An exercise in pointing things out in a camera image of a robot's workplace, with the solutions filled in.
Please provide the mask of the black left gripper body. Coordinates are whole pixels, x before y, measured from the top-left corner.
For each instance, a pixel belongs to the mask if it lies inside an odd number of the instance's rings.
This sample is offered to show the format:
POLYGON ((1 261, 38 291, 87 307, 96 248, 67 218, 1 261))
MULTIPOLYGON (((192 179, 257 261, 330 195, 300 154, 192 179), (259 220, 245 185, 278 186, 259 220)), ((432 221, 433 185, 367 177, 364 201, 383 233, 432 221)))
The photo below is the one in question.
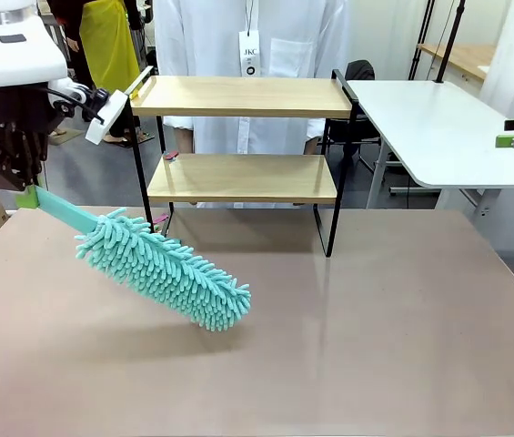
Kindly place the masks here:
POLYGON ((51 104, 47 84, 0 87, 0 127, 50 134, 64 120, 51 104))

